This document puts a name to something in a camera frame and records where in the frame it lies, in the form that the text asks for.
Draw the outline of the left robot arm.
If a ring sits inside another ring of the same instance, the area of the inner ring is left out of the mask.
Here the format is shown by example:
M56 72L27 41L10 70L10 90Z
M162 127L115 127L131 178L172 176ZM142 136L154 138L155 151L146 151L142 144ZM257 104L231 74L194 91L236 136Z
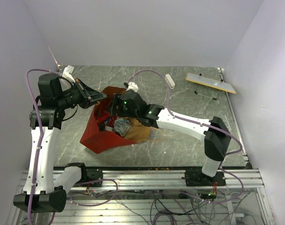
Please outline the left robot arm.
M79 79L69 81L70 88L63 90L62 79L52 72L41 75L38 79L39 95L32 98L30 168L22 193L13 199L14 206L30 214L62 212L70 189L88 181L84 163L70 163L57 179L53 178L55 146L61 125L66 120L66 109L78 106L87 109L107 95Z

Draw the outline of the red paper bag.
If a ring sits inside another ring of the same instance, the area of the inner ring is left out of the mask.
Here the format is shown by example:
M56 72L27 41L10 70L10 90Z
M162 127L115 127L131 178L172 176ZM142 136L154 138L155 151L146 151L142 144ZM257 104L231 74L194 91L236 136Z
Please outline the red paper bag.
M98 128L95 117L108 112L113 94L122 94L125 91L125 88L114 86L104 88L102 92L107 95L107 98L101 100L92 110L80 143L96 154L114 147L141 143L146 141L150 135L150 129L141 125L138 120L134 118L130 119L132 123L125 137L121 137L113 131L102 131Z

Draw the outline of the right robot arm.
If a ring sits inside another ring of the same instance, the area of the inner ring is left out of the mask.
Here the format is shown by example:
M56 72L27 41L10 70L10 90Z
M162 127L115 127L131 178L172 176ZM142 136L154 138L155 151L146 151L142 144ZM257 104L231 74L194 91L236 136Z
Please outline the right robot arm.
M162 105L148 104L133 90L113 94L109 112L112 116L136 119L145 127L174 130L204 141L205 161L199 180L206 186L215 181L233 139L219 117L206 120L185 116Z

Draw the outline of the red snack bag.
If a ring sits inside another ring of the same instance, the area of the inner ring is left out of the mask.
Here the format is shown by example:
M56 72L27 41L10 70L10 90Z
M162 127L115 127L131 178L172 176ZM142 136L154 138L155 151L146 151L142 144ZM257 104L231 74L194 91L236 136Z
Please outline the red snack bag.
M102 127L113 127L114 126L114 122L117 119L116 116L111 116L109 114L109 112L105 112L102 115L99 115L97 117L95 117L96 119L96 123L98 125L98 128L102 128Z

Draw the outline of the silver foil snack packet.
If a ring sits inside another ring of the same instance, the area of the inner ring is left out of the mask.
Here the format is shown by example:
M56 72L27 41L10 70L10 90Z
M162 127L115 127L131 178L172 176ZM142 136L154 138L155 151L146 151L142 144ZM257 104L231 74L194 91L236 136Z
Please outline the silver foil snack packet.
M113 132L121 137L125 137L129 129L130 123L125 118L118 118L113 124Z

